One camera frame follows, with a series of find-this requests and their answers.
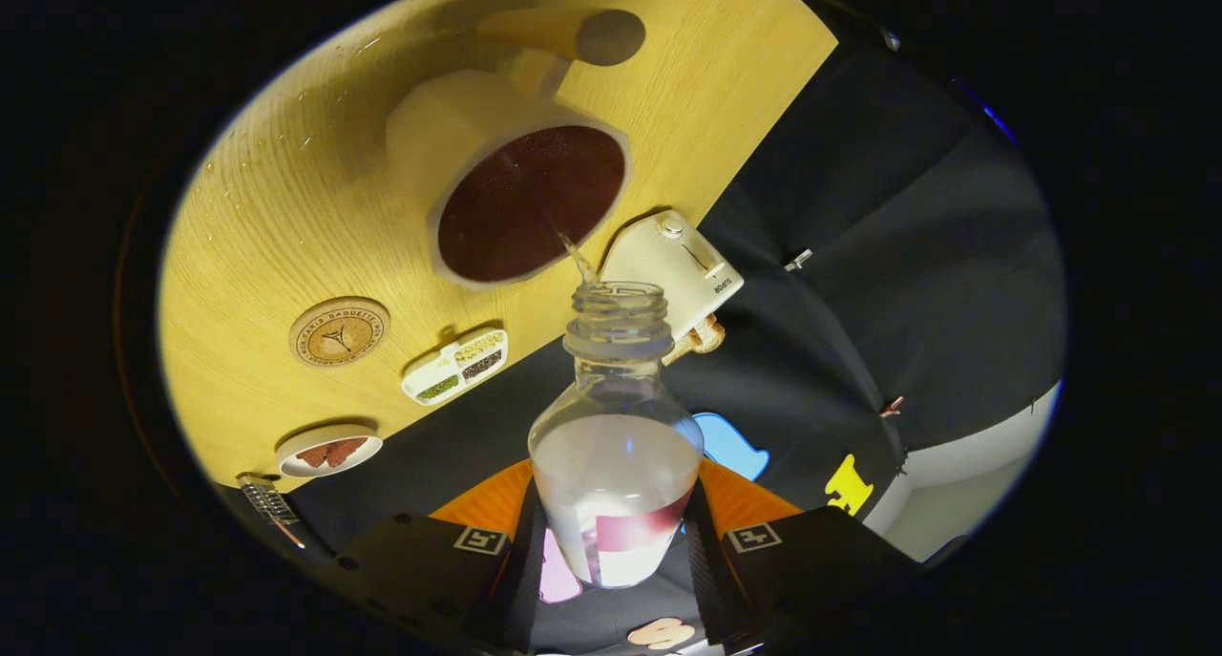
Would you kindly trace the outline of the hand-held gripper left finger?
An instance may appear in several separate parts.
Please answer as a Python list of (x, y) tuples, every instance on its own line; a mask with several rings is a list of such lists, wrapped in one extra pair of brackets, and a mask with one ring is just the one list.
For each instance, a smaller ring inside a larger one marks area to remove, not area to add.
[(519, 461), (431, 514), (370, 527), (330, 562), (330, 588), (448, 654), (533, 655), (544, 533)]

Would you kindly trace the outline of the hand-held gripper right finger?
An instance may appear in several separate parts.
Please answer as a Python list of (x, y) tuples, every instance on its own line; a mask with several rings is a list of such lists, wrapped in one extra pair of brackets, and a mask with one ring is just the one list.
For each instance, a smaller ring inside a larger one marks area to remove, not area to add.
[(727, 652), (851, 638), (923, 572), (841, 508), (802, 511), (714, 461), (699, 465), (686, 535), (708, 643)]

